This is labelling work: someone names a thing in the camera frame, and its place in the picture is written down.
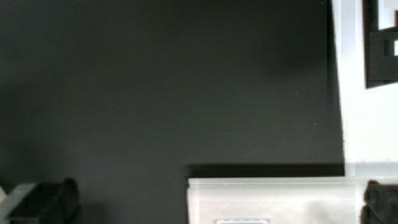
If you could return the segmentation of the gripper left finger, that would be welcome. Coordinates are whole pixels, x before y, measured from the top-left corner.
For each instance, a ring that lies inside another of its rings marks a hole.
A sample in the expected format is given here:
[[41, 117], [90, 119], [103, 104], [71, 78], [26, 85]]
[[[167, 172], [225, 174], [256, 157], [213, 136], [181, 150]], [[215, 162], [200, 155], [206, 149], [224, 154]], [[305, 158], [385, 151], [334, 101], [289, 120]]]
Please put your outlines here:
[[7, 224], [81, 224], [76, 181], [21, 184], [7, 197]]

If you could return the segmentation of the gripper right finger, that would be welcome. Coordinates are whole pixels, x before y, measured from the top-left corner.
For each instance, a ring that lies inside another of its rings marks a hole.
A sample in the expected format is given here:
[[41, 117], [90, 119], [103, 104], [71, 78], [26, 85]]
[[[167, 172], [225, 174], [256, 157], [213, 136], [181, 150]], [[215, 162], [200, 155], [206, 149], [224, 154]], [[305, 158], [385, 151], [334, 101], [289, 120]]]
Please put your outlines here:
[[360, 224], [398, 224], [398, 185], [368, 182]]

